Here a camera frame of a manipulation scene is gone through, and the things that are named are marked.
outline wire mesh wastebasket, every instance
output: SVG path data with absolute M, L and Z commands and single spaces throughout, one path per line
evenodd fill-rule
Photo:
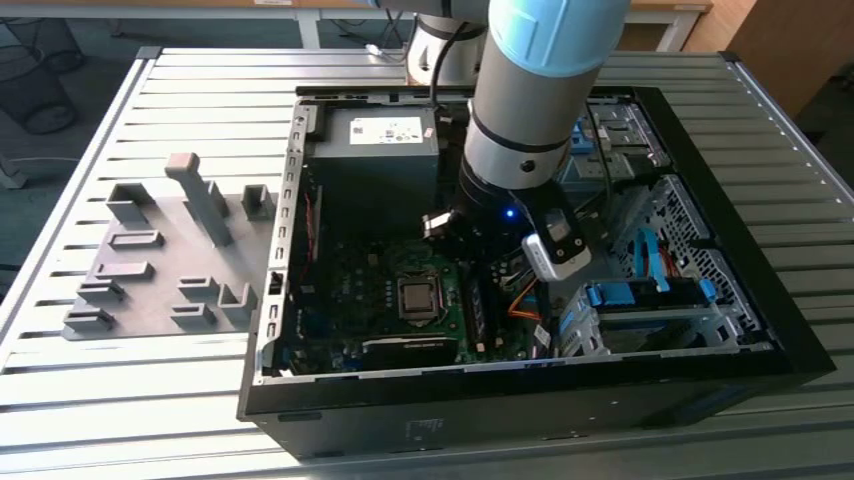
M 4 18 L 3 23 L 25 47 L 44 52 L 51 70 L 65 73 L 76 70 L 85 56 L 61 18 Z
M 44 54 L 24 45 L 0 47 L 0 110 L 33 134 L 61 130 L 77 118 Z

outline sticker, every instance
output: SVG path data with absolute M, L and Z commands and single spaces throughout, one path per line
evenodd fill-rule
M 430 441 L 443 426 L 444 418 L 410 420 L 406 422 L 406 439 L 411 442 Z
M 350 122 L 351 145 L 422 143 L 420 117 L 355 118 Z
M 542 325 L 536 326 L 536 329 L 534 330 L 534 336 L 539 340 L 539 343 L 546 345 L 546 348 L 548 348 L 548 345 L 551 344 L 551 335 L 548 335 L 548 332 Z

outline red wire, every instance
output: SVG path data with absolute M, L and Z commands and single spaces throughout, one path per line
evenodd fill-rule
M 679 276 L 679 269 L 677 268 L 677 263 L 670 256 L 670 252 L 659 247 L 658 253 L 662 256 L 662 261 L 665 262 L 665 269 L 667 270 L 667 275 L 671 277 Z M 650 258 L 643 257 L 643 275 L 649 275 L 650 272 Z
M 315 240 L 312 236 L 314 226 L 311 224 L 311 199 L 308 198 L 308 193 L 306 193 L 306 233 L 308 234 L 308 254 L 306 255 L 306 266 L 303 267 L 303 272 L 299 274 L 299 283 L 303 283 L 303 279 L 308 274 L 308 265 L 311 264 L 311 258 L 314 256 L 315 251 Z

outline black cable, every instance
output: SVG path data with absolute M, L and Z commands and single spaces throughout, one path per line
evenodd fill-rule
M 374 41 L 371 39 L 368 39 L 367 37 L 363 37 L 362 35 L 359 35 L 355 32 L 351 32 L 350 30 L 347 30 L 347 28 L 344 28 L 339 23 L 338 20 L 332 20 L 332 25 L 335 25 L 338 27 L 338 29 L 343 32 L 342 37 L 347 38 L 348 40 L 354 40 L 354 41 L 359 41 L 362 42 L 362 46 L 364 47 L 368 43 L 374 43 Z
M 463 30 L 468 26 L 468 22 L 460 23 L 459 27 L 456 27 L 456 31 L 451 38 L 442 46 L 442 50 L 439 51 L 439 56 L 436 57 L 436 64 L 432 66 L 432 77 L 430 78 L 430 103 L 432 104 L 434 110 L 439 110 L 439 100 L 436 100 L 436 86 L 439 84 L 439 72 L 442 71 L 442 63 L 444 63 L 444 57 L 448 56 L 448 52 L 451 51 L 451 47 L 456 42 L 456 38 L 459 37 Z
M 595 205 L 602 199 L 603 192 L 605 190 L 599 190 L 578 207 L 575 207 L 575 214 L 579 215 L 579 218 L 587 216 L 589 209 L 595 209 Z
M 398 12 L 398 15 L 391 17 L 391 10 L 386 9 L 386 18 L 388 19 L 388 31 L 383 36 L 383 43 L 379 48 L 384 49 L 388 45 L 388 40 L 391 40 L 391 34 L 395 34 L 395 38 L 398 39 L 398 44 L 403 47 L 403 37 L 400 37 L 400 32 L 398 31 L 398 23 L 400 22 L 400 17 L 403 16 L 403 11 Z
M 590 104 L 585 102 L 587 107 L 587 118 L 590 118 L 590 125 L 593 127 L 593 138 L 597 144 L 597 150 L 599 152 L 599 164 L 602 165 L 602 173 L 605 175 L 605 207 L 602 208 L 602 216 L 609 217 L 611 212 L 611 203 L 614 201 L 614 184 L 611 183 L 611 169 L 609 168 L 609 162 L 605 157 L 605 150 L 602 149 L 602 141 L 599 140 L 599 127 L 597 127 L 597 117 L 593 114 Z
M 395 57 L 383 52 L 388 58 L 391 58 L 395 62 L 406 62 L 406 57 L 410 55 L 410 50 L 412 49 L 412 41 L 415 40 L 415 31 L 418 30 L 418 22 L 412 20 L 412 28 L 410 28 L 410 37 L 406 43 L 403 44 L 403 53 L 400 57 Z
M 378 38 L 376 42 L 374 42 L 375 45 L 379 45 L 388 38 L 388 34 L 391 33 L 390 28 L 391 28 L 391 19 L 386 20 L 386 26 L 383 27 L 383 31 L 380 32 L 379 36 L 376 37 Z

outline white table leg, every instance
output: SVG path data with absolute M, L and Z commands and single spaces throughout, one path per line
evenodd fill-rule
M 299 22 L 299 36 L 303 39 L 303 48 L 320 48 L 318 20 L 320 20 L 320 12 L 318 9 L 298 9 L 296 21 Z
M 685 41 L 689 39 L 694 24 L 699 18 L 699 12 L 679 12 L 673 23 L 667 25 L 667 30 L 658 43 L 658 52 L 678 52 L 682 50 Z

